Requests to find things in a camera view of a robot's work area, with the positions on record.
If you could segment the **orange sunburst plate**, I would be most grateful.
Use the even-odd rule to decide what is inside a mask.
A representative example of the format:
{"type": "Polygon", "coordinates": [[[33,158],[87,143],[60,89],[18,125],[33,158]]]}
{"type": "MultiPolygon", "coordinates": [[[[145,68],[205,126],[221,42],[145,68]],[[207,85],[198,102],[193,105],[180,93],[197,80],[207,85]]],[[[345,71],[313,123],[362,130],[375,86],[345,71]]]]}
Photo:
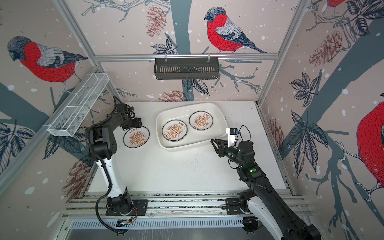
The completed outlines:
{"type": "Polygon", "coordinates": [[[181,120],[168,121],[162,128],[163,137],[170,142],[182,140],[188,133],[187,125],[181,120]]]}
{"type": "Polygon", "coordinates": [[[205,111],[194,112],[189,117],[190,126],[198,131],[209,129],[214,123],[212,115],[205,111]]]}

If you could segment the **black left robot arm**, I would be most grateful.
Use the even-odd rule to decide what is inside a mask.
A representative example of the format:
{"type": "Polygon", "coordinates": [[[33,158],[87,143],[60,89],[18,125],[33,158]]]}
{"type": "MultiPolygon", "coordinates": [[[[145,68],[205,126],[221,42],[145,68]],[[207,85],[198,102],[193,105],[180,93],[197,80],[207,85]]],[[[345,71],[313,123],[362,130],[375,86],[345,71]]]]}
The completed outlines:
{"type": "Polygon", "coordinates": [[[134,202],[127,188],[122,187],[121,177],[113,160],[118,149],[114,130],[118,127],[123,130],[142,127],[142,120],[136,117],[134,110],[134,107],[124,103],[115,104],[105,120],[86,129],[87,155],[100,167],[108,186],[104,195],[107,198],[107,216],[127,216],[134,209],[134,202]]]}

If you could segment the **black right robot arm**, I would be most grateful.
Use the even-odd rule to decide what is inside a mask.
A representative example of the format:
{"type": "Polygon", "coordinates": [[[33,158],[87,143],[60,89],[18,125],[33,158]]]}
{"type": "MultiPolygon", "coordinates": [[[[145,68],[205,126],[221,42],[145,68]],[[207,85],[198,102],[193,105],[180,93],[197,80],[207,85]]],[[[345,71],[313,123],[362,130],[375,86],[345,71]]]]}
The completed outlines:
{"type": "Polygon", "coordinates": [[[321,239],[319,230],[300,219],[273,188],[256,163],[253,142],[241,141],[237,147],[229,147],[225,140],[212,139],[211,144],[220,158],[227,157],[238,165],[240,181],[249,187],[240,193],[240,209],[258,217],[275,240],[321,239]]]}

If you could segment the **white plastic bin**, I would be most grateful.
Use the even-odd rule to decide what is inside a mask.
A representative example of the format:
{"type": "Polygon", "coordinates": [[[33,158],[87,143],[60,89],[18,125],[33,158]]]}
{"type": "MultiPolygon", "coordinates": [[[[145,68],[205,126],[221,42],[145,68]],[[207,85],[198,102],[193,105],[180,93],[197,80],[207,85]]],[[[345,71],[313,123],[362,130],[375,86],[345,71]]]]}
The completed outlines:
{"type": "Polygon", "coordinates": [[[200,103],[185,105],[160,112],[156,118],[156,133],[159,145],[170,152],[191,149],[209,144],[211,139],[218,139],[226,136],[228,124],[220,108],[214,103],[200,103]],[[194,112],[205,111],[212,115],[213,125],[204,131],[193,129],[189,124],[189,117],[194,112]],[[163,126],[171,120],[181,120],[188,127],[187,135],[180,141],[170,142],[162,135],[163,126]]]}

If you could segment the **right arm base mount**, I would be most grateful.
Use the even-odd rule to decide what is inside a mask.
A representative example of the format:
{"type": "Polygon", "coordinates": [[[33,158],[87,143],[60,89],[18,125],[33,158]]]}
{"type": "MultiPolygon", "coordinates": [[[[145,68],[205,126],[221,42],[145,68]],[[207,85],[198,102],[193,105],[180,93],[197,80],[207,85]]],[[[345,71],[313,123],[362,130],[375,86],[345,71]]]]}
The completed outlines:
{"type": "Polygon", "coordinates": [[[225,205],[222,207],[226,210],[227,215],[250,215],[252,212],[248,207],[248,201],[244,198],[228,198],[225,199],[225,205]]]}

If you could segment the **white mesh wall shelf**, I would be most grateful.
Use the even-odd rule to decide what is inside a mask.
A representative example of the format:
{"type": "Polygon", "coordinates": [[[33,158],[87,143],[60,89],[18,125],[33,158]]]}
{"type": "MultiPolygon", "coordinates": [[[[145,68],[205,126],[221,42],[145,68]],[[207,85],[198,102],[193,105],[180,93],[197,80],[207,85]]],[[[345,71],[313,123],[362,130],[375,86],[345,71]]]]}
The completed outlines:
{"type": "Polygon", "coordinates": [[[70,102],[48,127],[55,137],[72,137],[110,81],[106,73],[88,75],[82,87],[70,94],[70,102]]]}

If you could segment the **aluminium front rail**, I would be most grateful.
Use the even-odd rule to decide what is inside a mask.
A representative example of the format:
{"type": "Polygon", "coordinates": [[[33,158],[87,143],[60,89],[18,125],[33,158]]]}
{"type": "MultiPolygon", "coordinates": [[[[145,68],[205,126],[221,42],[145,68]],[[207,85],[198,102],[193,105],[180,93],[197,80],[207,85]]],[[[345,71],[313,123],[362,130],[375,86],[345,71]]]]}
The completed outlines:
{"type": "MultiPolygon", "coordinates": [[[[226,199],[236,199],[236,194],[224,195],[141,195],[132,200],[147,200],[146,217],[211,217],[222,216],[226,199]]],[[[97,196],[85,196],[70,200],[63,216],[92,215],[97,196]]]]}

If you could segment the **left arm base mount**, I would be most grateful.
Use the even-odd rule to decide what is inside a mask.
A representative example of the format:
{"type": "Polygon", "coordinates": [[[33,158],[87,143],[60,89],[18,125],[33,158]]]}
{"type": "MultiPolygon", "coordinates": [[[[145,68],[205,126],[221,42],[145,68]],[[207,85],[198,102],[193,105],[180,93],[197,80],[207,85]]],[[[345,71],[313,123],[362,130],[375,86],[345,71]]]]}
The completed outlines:
{"type": "Polygon", "coordinates": [[[145,216],[148,207],[148,200],[139,199],[133,200],[133,207],[131,210],[111,210],[107,209],[106,216],[108,217],[135,217],[145,216]]]}

